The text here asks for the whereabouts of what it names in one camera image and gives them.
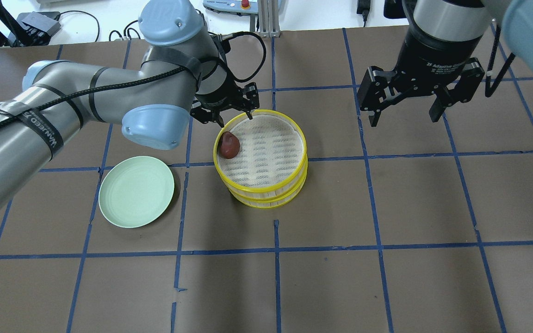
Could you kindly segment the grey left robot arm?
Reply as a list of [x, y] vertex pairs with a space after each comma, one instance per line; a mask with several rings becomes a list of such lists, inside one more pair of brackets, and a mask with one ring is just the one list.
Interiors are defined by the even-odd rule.
[[171, 150], [190, 118], [223, 126], [226, 110], [253, 117], [256, 83], [234, 76], [223, 47], [249, 32], [209, 33], [188, 0], [151, 0], [138, 23], [149, 44], [139, 70], [38, 61], [22, 92], [0, 102], [0, 209], [87, 122], [119, 124], [129, 141]]

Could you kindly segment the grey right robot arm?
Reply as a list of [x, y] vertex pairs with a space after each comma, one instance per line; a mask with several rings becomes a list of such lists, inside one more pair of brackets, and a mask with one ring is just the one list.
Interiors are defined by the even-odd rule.
[[435, 96], [435, 123], [482, 81], [490, 97], [516, 58], [533, 72], [533, 0], [387, 0], [384, 16], [409, 26], [394, 68], [370, 66], [358, 89], [372, 127], [404, 99]]

